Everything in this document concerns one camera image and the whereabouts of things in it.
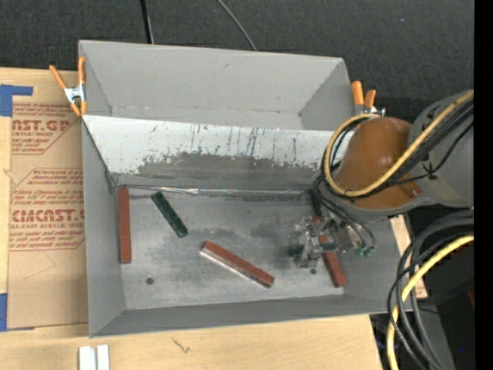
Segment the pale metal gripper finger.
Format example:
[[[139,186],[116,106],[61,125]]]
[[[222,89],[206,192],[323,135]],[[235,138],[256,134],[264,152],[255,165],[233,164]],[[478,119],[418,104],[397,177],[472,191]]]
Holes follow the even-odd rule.
[[[302,221],[298,224],[294,224],[290,239],[294,243],[303,243],[306,239],[318,237],[319,225],[318,221]]]
[[[321,257],[322,247],[306,242],[293,249],[293,261],[299,268],[311,268],[317,265]]]

